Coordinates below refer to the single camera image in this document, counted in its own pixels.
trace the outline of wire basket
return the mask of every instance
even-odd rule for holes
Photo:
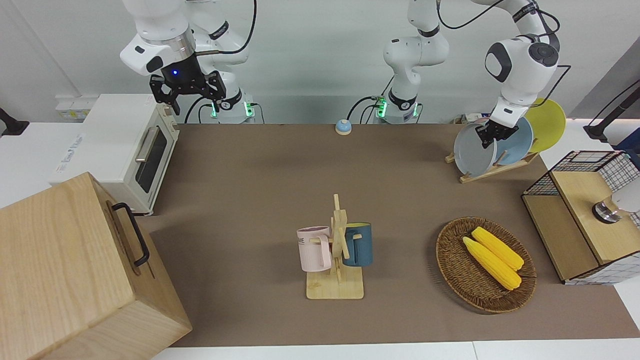
[[[478,226],[496,235],[524,259],[524,266],[518,270],[522,283],[517,289],[509,291],[503,288],[469,254],[462,237],[472,238],[471,232]],[[438,235],[436,259],[453,292],[487,313],[508,313],[520,309],[531,299],[536,288],[536,268],[527,249],[507,229],[485,218],[466,217],[449,222]]]

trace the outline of plate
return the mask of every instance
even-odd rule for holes
[[[511,165],[522,160],[531,149],[533,143],[533,128],[529,121],[521,117],[516,123],[518,130],[506,140],[498,141],[498,151],[496,156],[500,156],[504,151],[507,154],[498,161],[498,165]]]
[[[476,133],[476,128],[482,126],[468,124],[458,133],[453,145],[456,166],[462,174],[468,173],[470,177],[477,177],[489,171],[498,149],[496,142],[486,149],[482,147],[482,141]]]
[[[564,134],[566,126],[566,116],[562,107],[553,100],[547,100],[543,106],[531,108],[524,115],[531,127],[533,135],[537,139],[531,146],[531,152],[540,152],[555,145]]]
[[[503,288],[469,254],[462,237],[473,238],[471,232],[478,226],[496,235],[524,259],[524,266],[518,270],[522,283],[517,289],[509,291]],[[453,292],[487,313],[508,313],[520,309],[536,289],[536,268],[527,249],[507,229],[485,218],[467,217],[449,222],[438,235],[436,259],[442,276]]]

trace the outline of mug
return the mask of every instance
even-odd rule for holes
[[[298,230],[298,250],[303,271],[318,272],[331,268],[330,235],[328,226],[312,226]]]
[[[373,263],[373,240],[371,224],[368,222],[352,222],[347,224],[344,233],[349,249],[349,259],[342,256],[342,263],[347,266],[369,266]]]

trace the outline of pink mug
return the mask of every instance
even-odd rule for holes
[[[305,272],[318,272],[331,268],[328,226],[312,226],[298,230],[300,264]]]

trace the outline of oven door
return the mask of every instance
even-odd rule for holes
[[[134,159],[137,166],[131,179],[133,192],[136,193],[137,198],[143,200],[146,207],[136,210],[143,213],[152,210],[157,190],[175,145],[175,140],[160,116],[152,124],[147,129],[140,150]]]

